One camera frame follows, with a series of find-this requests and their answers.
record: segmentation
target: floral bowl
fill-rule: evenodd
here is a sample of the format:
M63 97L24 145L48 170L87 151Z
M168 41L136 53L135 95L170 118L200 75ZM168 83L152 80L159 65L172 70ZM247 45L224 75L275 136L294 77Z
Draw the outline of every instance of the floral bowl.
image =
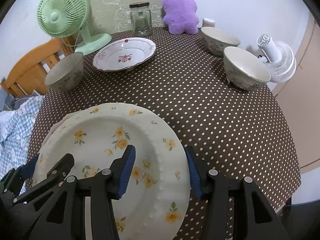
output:
M238 47L240 44L240 40L237 37L218 28L202 27L201 33L204 45L212 54L218 57L223 56L223 51L226 47Z
M271 79L265 65L244 49L225 48L223 61L228 82L243 90L252 91Z
M59 92L76 88L84 73L83 58L82 52L64 57L49 71L44 84Z
M136 148L134 167L126 193L112 201L120 240L173 239L189 203L188 162L176 134L145 108L107 103L66 116L44 140L33 185L66 153L75 159L69 175L83 179L109 168L128 144Z

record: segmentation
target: wooden chair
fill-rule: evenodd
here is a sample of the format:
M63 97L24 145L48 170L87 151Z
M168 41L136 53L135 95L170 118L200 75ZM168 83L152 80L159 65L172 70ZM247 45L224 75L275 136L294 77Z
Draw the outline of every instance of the wooden chair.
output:
M74 44L72 37L64 38L64 42ZM45 94L48 90L44 84L47 72L41 61L44 61L50 69L53 68L60 61L58 51L68 56L73 53L73 48L65 45L62 39L49 40L23 56L12 68L8 78L1 81L1 86L7 93L19 97L31 95L33 90Z

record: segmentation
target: glass jar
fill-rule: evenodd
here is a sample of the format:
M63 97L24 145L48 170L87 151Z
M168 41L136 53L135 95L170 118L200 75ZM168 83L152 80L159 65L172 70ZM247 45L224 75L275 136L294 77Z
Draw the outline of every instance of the glass jar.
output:
M131 9L131 25L133 35L136 37L146 37L152 34L151 11L149 2L137 2L129 4Z

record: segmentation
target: black jar lid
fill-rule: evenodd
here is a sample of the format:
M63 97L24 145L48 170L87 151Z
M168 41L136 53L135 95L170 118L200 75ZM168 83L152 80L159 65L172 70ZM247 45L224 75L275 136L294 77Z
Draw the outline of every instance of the black jar lid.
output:
M149 2L136 2L136 3L129 4L129 7L130 8L139 8L139 7L149 6L149 5L150 5Z

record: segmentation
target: cabinet door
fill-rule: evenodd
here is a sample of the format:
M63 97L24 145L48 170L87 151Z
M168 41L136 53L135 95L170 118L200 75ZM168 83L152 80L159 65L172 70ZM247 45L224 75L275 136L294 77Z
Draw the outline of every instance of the cabinet door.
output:
M289 125L300 167L320 159L320 28L295 75L276 97Z

